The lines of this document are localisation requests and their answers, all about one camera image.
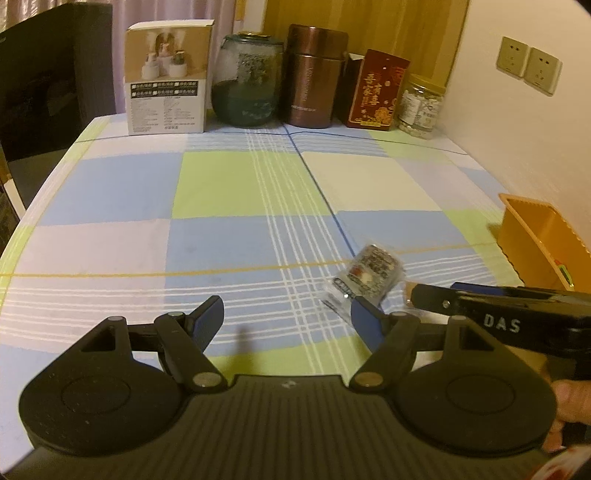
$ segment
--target glass jar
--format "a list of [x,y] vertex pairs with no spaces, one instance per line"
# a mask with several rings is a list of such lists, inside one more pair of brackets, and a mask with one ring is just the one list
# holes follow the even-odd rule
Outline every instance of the glass jar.
[[398,111],[400,130],[419,138],[431,138],[445,87],[420,75],[409,75]]
[[212,106],[236,127],[267,123],[277,110],[283,43],[249,32],[227,35],[213,73]]

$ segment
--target brown thermos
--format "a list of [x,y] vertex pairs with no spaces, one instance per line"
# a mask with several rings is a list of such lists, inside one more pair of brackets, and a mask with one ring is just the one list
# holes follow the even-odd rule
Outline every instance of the brown thermos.
[[286,123],[304,128],[330,126],[348,41],[345,32],[290,26],[280,112]]

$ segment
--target wall outlet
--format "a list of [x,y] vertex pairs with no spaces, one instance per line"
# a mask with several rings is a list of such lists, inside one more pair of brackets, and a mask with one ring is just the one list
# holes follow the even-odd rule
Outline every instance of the wall outlet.
[[529,51],[530,48],[525,43],[503,37],[496,66],[504,72],[523,77]]
[[553,95],[561,70],[562,62],[559,59],[537,48],[532,48],[524,79],[540,90]]

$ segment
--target plastic jar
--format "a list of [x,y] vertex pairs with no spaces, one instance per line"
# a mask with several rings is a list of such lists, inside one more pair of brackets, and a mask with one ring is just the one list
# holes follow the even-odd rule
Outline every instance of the plastic jar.
[[431,138],[445,87],[420,75],[409,75],[398,111],[400,130],[419,138]]

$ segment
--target small packet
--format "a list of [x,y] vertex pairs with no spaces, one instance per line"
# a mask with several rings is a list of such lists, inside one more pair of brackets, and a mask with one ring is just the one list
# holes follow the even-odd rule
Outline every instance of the small packet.
[[350,324],[352,299],[361,295],[377,307],[403,279],[404,268],[398,257],[377,245],[366,245],[348,269],[329,281],[321,300]]

